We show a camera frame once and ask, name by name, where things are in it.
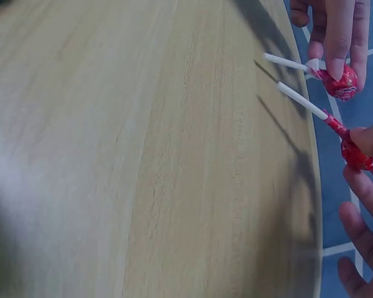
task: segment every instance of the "tile grout line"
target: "tile grout line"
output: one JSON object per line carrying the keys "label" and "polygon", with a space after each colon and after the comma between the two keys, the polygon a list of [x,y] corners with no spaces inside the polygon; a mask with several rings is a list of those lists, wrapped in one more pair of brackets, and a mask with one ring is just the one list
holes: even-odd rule
{"label": "tile grout line", "polygon": [[[308,30],[307,27],[303,27],[303,33],[304,33],[304,36],[306,38],[306,41],[309,43],[311,37],[310,37],[310,31]],[[341,118],[341,113],[340,113],[340,110],[338,108],[336,99],[333,96],[330,96],[328,93],[327,93],[327,95],[328,95],[328,99],[329,99],[329,103],[330,103],[330,108],[332,110],[332,113],[333,113],[334,117],[337,120],[339,120],[341,123],[343,123],[343,120]],[[359,206],[359,200],[354,195],[351,188],[349,188],[349,193],[350,193],[350,197],[351,197],[351,202],[357,207],[358,211],[361,212],[361,208]],[[355,260],[354,260],[355,267],[356,267],[358,273],[361,276],[363,276],[363,258],[356,248],[354,248],[354,251],[355,251]]]}
{"label": "tile grout line", "polygon": [[354,250],[354,244],[352,242],[343,243],[323,249],[323,256],[333,256],[338,253],[345,253],[346,251]]}

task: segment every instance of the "red candy wrapper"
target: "red candy wrapper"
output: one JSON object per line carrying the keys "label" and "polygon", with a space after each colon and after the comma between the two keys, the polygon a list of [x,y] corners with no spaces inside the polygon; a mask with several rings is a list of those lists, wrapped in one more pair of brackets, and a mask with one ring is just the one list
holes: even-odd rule
{"label": "red candy wrapper", "polygon": [[341,155],[346,163],[352,168],[370,171],[373,168],[373,157],[363,154],[363,152],[360,151],[354,142],[352,142],[349,136],[349,130],[334,118],[333,115],[329,115],[325,122],[340,136]]}
{"label": "red candy wrapper", "polygon": [[344,66],[343,77],[336,81],[327,70],[319,68],[319,60],[313,59],[306,64],[311,69],[311,75],[322,80],[326,91],[333,97],[342,101],[348,101],[357,93],[358,77],[355,71],[347,64]]}

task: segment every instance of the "lollipop stick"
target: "lollipop stick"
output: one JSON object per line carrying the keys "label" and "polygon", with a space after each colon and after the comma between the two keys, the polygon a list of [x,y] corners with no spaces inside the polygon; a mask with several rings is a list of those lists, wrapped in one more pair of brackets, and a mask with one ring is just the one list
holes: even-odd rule
{"label": "lollipop stick", "polygon": [[280,58],[278,56],[274,56],[274,55],[271,55],[271,54],[268,54],[268,53],[264,54],[264,58],[266,60],[274,62],[276,64],[280,64],[280,65],[283,65],[283,66],[288,66],[288,67],[294,68],[296,70],[303,70],[306,73],[309,72],[309,70],[310,70],[309,67],[307,67],[304,64],[297,63],[297,62],[294,62],[292,60],[288,60],[288,59],[285,59],[285,58]]}
{"label": "lollipop stick", "polygon": [[286,86],[282,82],[279,82],[277,85],[277,88],[279,91],[283,92],[290,98],[294,99],[297,101],[299,104],[304,106],[307,110],[309,110],[312,114],[318,116],[322,120],[326,120],[329,116],[323,112],[319,107],[314,105],[312,102],[309,100],[305,99],[303,96],[299,95],[296,91],[294,91],[292,88]]}

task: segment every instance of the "light wood surface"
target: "light wood surface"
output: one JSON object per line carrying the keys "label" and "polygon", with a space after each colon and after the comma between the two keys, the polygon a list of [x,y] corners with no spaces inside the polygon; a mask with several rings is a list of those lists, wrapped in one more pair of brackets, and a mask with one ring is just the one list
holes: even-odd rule
{"label": "light wood surface", "polygon": [[279,0],[0,6],[0,297],[316,297],[312,119]]}

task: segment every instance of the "lollipop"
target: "lollipop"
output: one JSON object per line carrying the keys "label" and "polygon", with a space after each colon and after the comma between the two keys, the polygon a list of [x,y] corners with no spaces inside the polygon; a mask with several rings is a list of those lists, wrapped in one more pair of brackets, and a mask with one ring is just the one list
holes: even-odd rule
{"label": "lollipop", "polygon": [[320,79],[328,94],[342,101],[350,100],[357,93],[358,78],[355,71],[348,65],[344,66],[343,77],[336,81],[329,75],[327,70],[320,69],[319,59],[312,59],[304,65],[268,53],[264,54],[264,58],[280,65],[303,70],[314,78]]}
{"label": "lollipop", "polygon": [[326,124],[328,124],[341,138],[341,156],[345,159],[346,163],[355,168],[362,169],[365,171],[370,171],[373,168],[373,157],[364,154],[360,149],[354,144],[349,136],[349,130],[340,123],[334,116],[322,111],[309,100],[305,99],[299,93],[295,92],[293,89],[279,82],[278,90],[288,95],[290,98],[297,101],[299,104],[303,105],[312,114],[318,116]]}

